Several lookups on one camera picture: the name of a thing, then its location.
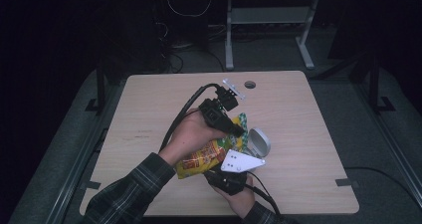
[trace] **wooden table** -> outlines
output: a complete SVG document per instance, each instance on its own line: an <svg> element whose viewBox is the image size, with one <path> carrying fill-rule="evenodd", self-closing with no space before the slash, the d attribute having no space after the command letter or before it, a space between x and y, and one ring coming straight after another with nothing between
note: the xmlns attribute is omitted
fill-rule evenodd
<svg viewBox="0 0 422 224"><path fill-rule="evenodd" d="M100 190L127 175L151 152L157 152L171 122L185 103L209 83L223 86L228 78L246 95L228 112L244 112L248 129L259 127L272 143L267 164L255 170L285 214L355 213L359 205L351 186L337 186L347 178L308 81L302 72L251 72L132 76L128 79L108 130L91 181ZM246 89L245 82L256 83ZM216 97L210 88L204 99ZM81 205L100 190L87 189ZM271 205L257 199L271 210ZM225 199L203 175L174 176L149 206L145 216L234 215Z"/></svg>

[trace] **yellow bag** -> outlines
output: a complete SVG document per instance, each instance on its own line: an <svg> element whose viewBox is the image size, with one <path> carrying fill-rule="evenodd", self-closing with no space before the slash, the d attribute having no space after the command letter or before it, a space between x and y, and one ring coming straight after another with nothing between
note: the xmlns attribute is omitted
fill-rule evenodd
<svg viewBox="0 0 422 224"><path fill-rule="evenodd" d="M246 126L246 115L243 112L232 118L232 122L241 126L243 130L248 130ZM241 152L247 144L247 131L240 137L229 134L224 138L214 139L208 142L202 149L189 154L176 164L177 177L183 179L203 173L222 162L229 149Z"/></svg>

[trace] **hand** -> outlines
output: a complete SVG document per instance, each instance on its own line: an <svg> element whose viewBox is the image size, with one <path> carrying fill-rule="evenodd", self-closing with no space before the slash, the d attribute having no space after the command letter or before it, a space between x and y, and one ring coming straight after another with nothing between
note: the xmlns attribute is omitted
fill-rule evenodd
<svg viewBox="0 0 422 224"><path fill-rule="evenodd" d="M225 136L226 133L223 131L208 126L199 110L191 109L158 155L173 166L186 155L201 149L209 141Z"/></svg>
<svg viewBox="0 0 422 224"><path fill-rule="evenodd" d="M246 179L246 184L253 186L252 177L249 175ZM255 204L254 192L247 187L245 187L243 191L233 196L230 196L225 191L215 186L212 186L212 188L214 188L216 192L220 193L220 195L226 198L226 200L229 202L230 208L232 208L232 210L242 219L248 215L249 211L251 211Z"/></svg>

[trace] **plaid shirt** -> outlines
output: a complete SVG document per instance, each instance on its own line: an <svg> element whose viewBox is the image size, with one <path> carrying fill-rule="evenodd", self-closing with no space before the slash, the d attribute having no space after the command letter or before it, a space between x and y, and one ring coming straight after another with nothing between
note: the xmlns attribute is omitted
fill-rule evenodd
<svg viewBox="0 0 422 224"><path fill-rule="evenodd" d="M82 223L140 223L149 203L174 176L173 168L152 153L128 176L109 185L91 199ZM256 202L245 224L283 223Z"/></svg>

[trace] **dark background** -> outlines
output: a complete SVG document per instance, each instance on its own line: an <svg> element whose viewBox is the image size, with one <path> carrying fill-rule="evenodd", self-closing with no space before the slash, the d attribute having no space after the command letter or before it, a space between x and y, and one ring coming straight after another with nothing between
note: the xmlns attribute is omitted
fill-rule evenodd
<svg viewBox="0 0 422 224"><path fill-rule="evenodd" d="M171 1L192 12L182 0ZM153 21L206 49L206 24L225 20L225 0L215 1L201 20L172 17L162 0L0 0L0 223L9 219L86 76L98 64L111 82L162 72L160 53L167 48ZM420 11L421 0L320 0L314 26L338 26L334 58L376 53L422 112Z"/></svg>

